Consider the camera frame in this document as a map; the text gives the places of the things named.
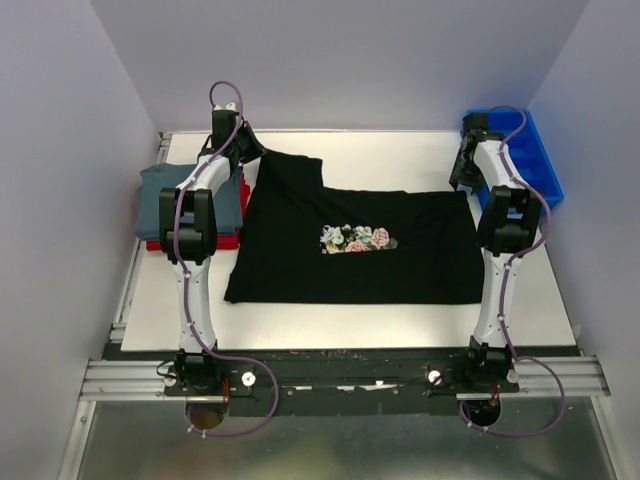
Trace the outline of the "black floral print t-shirt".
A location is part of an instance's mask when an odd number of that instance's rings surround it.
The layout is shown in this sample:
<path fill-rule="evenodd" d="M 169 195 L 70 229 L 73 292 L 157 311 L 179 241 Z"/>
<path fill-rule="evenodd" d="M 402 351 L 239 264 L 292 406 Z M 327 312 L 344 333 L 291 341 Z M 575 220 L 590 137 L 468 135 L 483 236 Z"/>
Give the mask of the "black floral print t-shirt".
<path fill-rule="evenodd" d="M 269 152 L 224 299 L 469 305 L 483 279 L 464 193 L 328 188 L 321 160 Z"/>

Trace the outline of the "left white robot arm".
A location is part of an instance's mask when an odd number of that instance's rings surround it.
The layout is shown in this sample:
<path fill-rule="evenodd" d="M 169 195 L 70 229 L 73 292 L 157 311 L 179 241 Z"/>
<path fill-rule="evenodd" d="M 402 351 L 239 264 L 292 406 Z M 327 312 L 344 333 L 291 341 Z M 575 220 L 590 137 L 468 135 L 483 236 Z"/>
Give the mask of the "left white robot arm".
<path fill-rule="evenodd" d="M 266 153 L 232 102 L 211 111 L 212 129 L 186 179 L 159 194 L 161 250 L 172 265 L 179 293 L 178 355 L 210 354 L 217 343 L 209 298 L 209 269 L 218 229 L 214 196 L 243 164 Z"/>

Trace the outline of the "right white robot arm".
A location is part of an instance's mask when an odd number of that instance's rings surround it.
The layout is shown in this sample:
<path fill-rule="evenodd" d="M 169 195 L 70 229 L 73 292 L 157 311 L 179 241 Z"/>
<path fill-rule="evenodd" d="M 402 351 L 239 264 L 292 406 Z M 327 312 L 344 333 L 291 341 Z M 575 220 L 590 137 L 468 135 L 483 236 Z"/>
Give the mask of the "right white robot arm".
<path fill-rule="evenodd" d="M 487 112 L 472 112 L 462 120 L 462 140 L 449 176 L 453 189 L 463 186 L 472 194 L 488 191 L 477 226 L 484 259 L 484 284 L 480 314 L 468 347 L 469 361 L 460 367 L 460 379 L 469 390 L 480 392 L 505 376 L 516 359 L 510 343 L 509 316 L 514 285 L 525 255 L 542 244 L 536 238 L 540 215 L 549 211 L 539 192 L 516 168 L 508 141 L 512 134 L 490 127 Z"/>

